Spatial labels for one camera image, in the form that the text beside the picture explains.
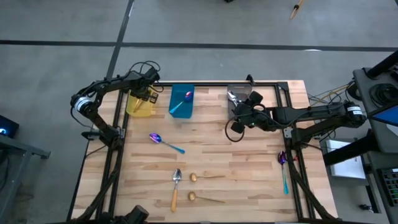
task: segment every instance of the concrete floor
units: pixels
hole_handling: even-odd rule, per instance
[[[397,47],[398,7],[393,0],[308,0],[293,21],[297,1],[136,0],[125,42],[228,43]],[[0,40],[115,42],[127,0],[5,0],[0,2]],[[61,222],[67,217],[87,141],[69,115],[72,94],[106,75],[113,47],[0,45],[0,114],[17,121],[17,138],[52,151],[32,160],[13,220]],[[122,48],[115,73],[134,62],[155,60],[162,80],[305,80],[320,93],[344,85],[352,71],[372,67],[391,52],[301,50]],[[338,137],[361,137],[361,129],[339,129]],[[339,217],[387,223],[368,203],[364,187],[332,184]]]

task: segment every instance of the purple spoon with blue handle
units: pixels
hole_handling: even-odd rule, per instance
[[[284,151],[281,151],[280,153],[278,153],[278,162],[282,165],[282,176],[284,178],[284,193],[286,195],[289,194],[289,188],[287,186],[287,182],[286,182],[286,174],[285,174],[285,169],[284,169],[284,164],[286,162],[286,155]]]
[[[171,144],[169,144],[169,143],[167,143],[167,142],[165,142],[165,141],[162,141],[161,136],[158,135],[158,134],[156,134],[156,133],[150,133],[150,134],[149,134],[149,137],[152,139],[152,141],[154,141],[154,142],[156,142],[156,143],[164,143],[164,144],[166,144],[166,145],[172,147],[173,149],[177,150],[179,153],[185,154],[185,150],[180,149],[179,147],[175,147],[175,146],[173,146],[173,145],[171,145]]]
[[[189,92],[187,92],[187,93],[185,94],[184,100],[181,101],[181,103],[179,103],[177,106],[175,106],[175,107],[174,107],[173,109],[171,109],[169,112],[170,112],[170,113],[174,113],[174,112],[182,105],[183,102],[189,102],[189,101],[191,101],[191,100],[193,100],[193,94],[192,94],[191,91],[189,91]]]

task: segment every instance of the teal spoon handle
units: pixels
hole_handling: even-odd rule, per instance
[[[168,146],[172,147],[173,149],[177,150],[177,151],[178,151],[179,153],[181,153],[181,154],[185,154],[185,150],[183,150],[183,149],[180,149],[179,147],[175,147],[175,146],[173,146],[173,145],[170,145],[169,143],[167,143],[167,142],[163,142],[163,141],[162,141],[162,143],[164,143],[164,144],[166,144],[166,145],[168,145]]]
[[[285,169],[284,169],[284,166],[283,166],[283,165],[282,165],[282,175],[284,176],[284,193],[285,193],[286,195],[288,195],[288,194],[289,194],[289,188],[288,188],[288,186],[287,186],[286,174],[285,174]]]
[[[183,103],[184,101],[181,101],[177,106],[175,106],[173,109],[170,110],[170,113],[174,113]]]

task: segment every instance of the blue container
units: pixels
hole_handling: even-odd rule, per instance
[[[187,92],[192,92],[192,97],[195,97],[195,86],[188,84],[177,84],[173,85],[172,96],[170,99],[169,112],[171,109],[175,108],[185,99],[185,94]],[[170,113],[173,118],[191,118],[193,111],[193,98],[190,101],[184,101],[181,106],[178,107],[174,113]]]

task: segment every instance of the wooden table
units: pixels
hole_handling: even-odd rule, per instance
[[[309,106],[304,82],[288,83],[293,106]],[[253,90],[263,95],[265,106],[276,106],[273,88],[253,87]],[[170,94],[171,89],[165,88],[154,105],[151,117],[129,120],[115,215],[125,215],[135,205],[141,205],[150,213],[149,222],[297,221],[289,169],[286,164],[290,193],[284,195],[281,166],[276,160],[277,153],[284,150],[281,131],[264,132],[259,128],[246,128],[244,139],[233,143],[224,133],[228,119],[226,87],[196,87],[191,119],[173,119],[169,115]],[[107,123],[112,123],[117,95],[116,91],[108,93],[99,109]],[[303,122],[298,126],[312,124]],[[179,154],[164,144],[155,144],[148,137],[153,132],[185,149],[186,154]],[[88,153],[100,146],[102,143],[99,141],[91,142]],[[303,150],[303,156],[311,190],[322,205],[337,217],[322,153],[308,147]],[[98,193],[105,158],[106,150],[103,150],[86,159],[72,218],[81,215]],[[182,181],[178,185],[177,211],[172,213],[172,174],[176,168],[182,171]],[[198,179],[193,183],[189,181],[192,172],[226,177]],[[191,202],[187,198],[190,191],[226,203],[202,199]],[[300,198],[304,214],[308,217],[301,191]]]

